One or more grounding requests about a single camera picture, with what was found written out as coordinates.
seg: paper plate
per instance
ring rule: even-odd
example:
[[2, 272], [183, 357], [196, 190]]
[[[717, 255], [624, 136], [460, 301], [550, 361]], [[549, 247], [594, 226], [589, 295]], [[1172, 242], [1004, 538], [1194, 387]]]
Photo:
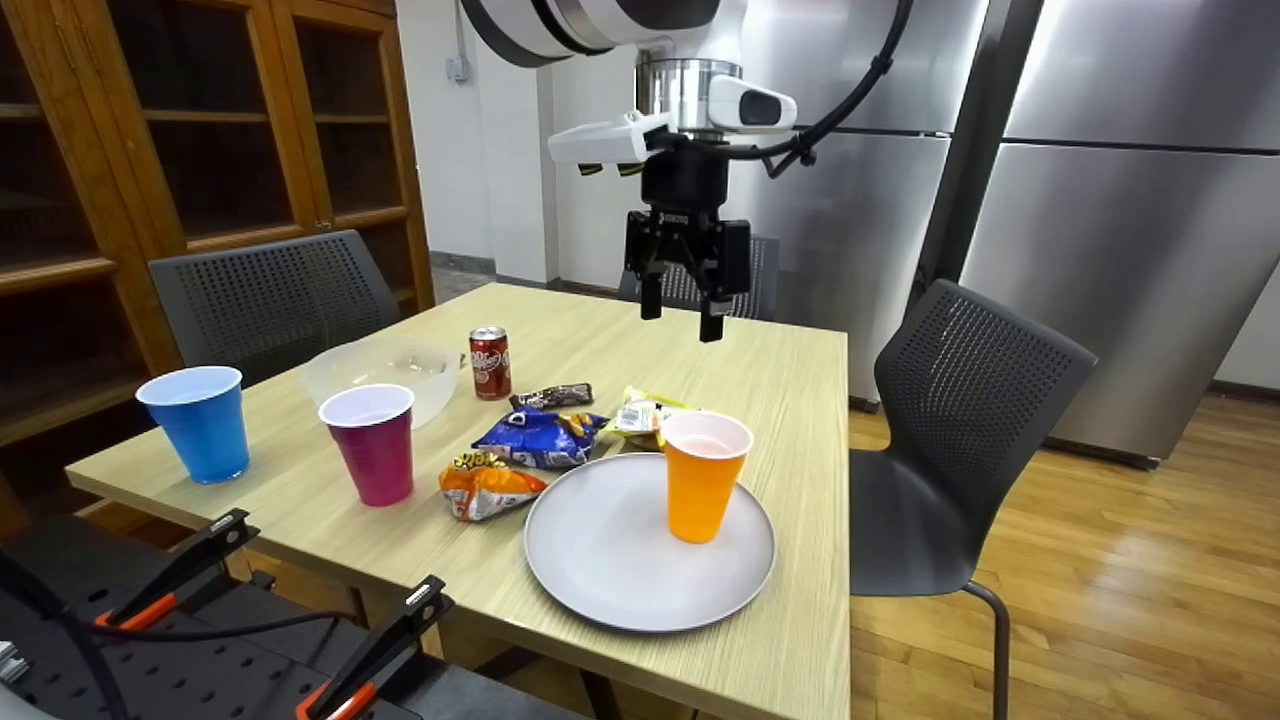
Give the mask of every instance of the paper plate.
[[713, 542], [674, 538], [665, 502], [665, 455], [585, 465], [526, 507], [525, 564], [564, 607], [624, 631], [689, 631], [747, 607], [775, 561], [754, 496], [730, 493]]

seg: purple plastic cup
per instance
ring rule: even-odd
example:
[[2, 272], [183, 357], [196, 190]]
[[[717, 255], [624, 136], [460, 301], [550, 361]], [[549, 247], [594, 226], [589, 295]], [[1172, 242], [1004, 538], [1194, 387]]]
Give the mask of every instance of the purple plastic cup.
[[411, 496], [411, 387], [345, 387], [320, 402], [320, 421], [345, 452], [358, 502], [382, 507]]

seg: soda can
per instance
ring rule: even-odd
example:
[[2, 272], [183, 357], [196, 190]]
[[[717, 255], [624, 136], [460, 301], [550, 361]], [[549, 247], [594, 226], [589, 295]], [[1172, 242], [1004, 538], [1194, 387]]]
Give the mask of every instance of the soda can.
[[480, 325], [470, 329], [467, 342], [470, 342], [474, 394], [480, 401], [513, 394], [508, 331], [497, 325]]

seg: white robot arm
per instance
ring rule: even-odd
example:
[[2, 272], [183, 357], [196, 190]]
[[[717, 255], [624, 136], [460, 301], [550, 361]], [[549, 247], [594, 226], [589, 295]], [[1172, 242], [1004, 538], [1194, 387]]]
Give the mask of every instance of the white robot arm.
[[661, 132], [782, 132], [794, 98], [744, 78], [744, 0], [464, 0], [508, 62], [540, 66], [634, 45], [634, 108], [549, 139], [550, 159], [644, 163]]
[[[766, 176], [812, 163], [818, 142], [891, 66], [911, 0], [865, 78], [812, 127], [793, 132], [794, 98], [744, 78], [739, 25], [747, 0], [460, 0], [480, 38], [518, 66], [601, 56], [634, 45], [634, 108], [554, 132], [550, 159], [594, 172], [638, 168], [647, 213], [627, 215], [627, 272], [638, 274], [638, 317], [661, 317], [661, 274], [682, 263], [701, 289], [701, 339], [720, 339], [734, 293], [751, 289], [747, 222], [720, 220], [728, 159], [764, 159]], [[734, 136], [786, 132], [770, 147]]]

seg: wooden cabinet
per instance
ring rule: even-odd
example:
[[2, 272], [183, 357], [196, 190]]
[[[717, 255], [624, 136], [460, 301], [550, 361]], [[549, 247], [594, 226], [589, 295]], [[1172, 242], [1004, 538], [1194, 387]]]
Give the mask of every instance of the wooden cabinet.
[[142, 376], [137, 222], [49, 8], [0, 4], [0, 447], [125, 402]]
[[150, 255], [358, 226], [432, 302], [391, 8], [0, 0], [0, 447], [175, 362]]

